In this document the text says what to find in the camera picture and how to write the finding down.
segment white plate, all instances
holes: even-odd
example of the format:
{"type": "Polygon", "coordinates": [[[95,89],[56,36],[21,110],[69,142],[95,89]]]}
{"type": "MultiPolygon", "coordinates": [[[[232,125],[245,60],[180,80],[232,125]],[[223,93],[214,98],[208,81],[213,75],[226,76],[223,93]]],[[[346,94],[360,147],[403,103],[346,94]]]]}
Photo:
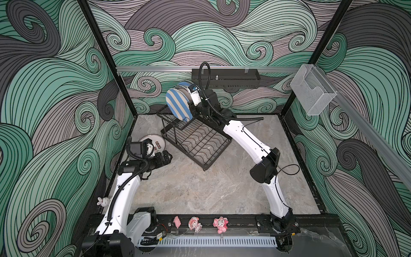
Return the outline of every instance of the white plate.
{"type": "Polygon", "coordinates": [[[151,156],[154,156],[156,153],[161,153],[166,148],[166,141],[164,140],[162,136],[155,135],[155,134],[147,135],[145,137],[142,137],[139,141],[144,141],[146,139],[151,139],[153,146],[154,146],[154,151],[151,156]]]}

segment small white bunny figure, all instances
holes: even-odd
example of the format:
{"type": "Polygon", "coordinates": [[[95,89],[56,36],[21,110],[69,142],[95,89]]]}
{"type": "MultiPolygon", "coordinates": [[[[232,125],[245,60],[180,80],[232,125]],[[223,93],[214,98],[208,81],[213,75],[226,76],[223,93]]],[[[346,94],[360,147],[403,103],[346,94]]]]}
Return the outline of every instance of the small white bunny figure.
{"type": "Polygon", "coordinates": [[[108,197],[105,197],[103,199],[101,197],[99,197],[99,198],[97,198],[97,200],[99,200],[97,202],[97,205],[101,205],[102,207],[106,207],[109,204],[109,201],[110,201],[110,199],[108,197]]]}

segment transparent holder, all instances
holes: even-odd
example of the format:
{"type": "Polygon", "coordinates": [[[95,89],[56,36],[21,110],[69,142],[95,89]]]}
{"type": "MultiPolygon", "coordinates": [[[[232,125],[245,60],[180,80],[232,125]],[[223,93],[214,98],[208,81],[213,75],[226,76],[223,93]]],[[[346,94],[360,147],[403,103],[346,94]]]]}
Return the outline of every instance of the transparent holder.
{"type": "Polygon", "coordinates": [[[313,64],[301,66],[291,88],[308,116],[319,115],[337,95],[324,71],[313,64]]]}

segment wave pattern wallpaper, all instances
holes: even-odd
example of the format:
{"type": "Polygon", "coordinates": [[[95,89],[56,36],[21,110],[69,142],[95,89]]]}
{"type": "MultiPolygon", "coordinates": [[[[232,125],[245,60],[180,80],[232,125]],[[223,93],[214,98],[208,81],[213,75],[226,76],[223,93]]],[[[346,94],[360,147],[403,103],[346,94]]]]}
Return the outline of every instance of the wave pattern wallpaper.
{"type": "MultiPolygon", "coordinates": [[[[349,10],[318,65],[411,167],[410,11],[400,0],[349,10]]],[[[409,257],[411,193],[344,110],[331,102],[306,116],[296,100],[286,120],[358,255],[409,257]]]]}
{"type": "MultiPolygon", "coordinates": [[[[374,2],[363,0],[360,3],[374,2]]],[[[89,0],[117,65],[293,66],[307,63],[339,0],[89,0]]],[[[191,73],[125,72],[139,113],[155,113],[191,73]]],[[[261,74],[258,89],[215,90],[236,113],[279,113],[290,74],[261,74]]]]}
{"type": "Polygon", "coordinates": [[[79,252],[133,120],[96,45],[76,0],[0,2],[1,256],[79,252]]]}

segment metal rack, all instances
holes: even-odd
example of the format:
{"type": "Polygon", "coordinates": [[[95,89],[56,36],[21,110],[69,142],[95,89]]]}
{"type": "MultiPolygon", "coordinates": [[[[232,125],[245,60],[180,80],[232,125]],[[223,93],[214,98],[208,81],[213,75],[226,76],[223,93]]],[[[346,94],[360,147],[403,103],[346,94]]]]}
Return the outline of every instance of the metal rack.
{"type": "Polygon", "coordinates": [[[181,121],[170,114],[168,106],[161,108],[157,115],[161,117],[162,136],[207,170],[229,146],[232,138],[200,116],[181,121]]]}

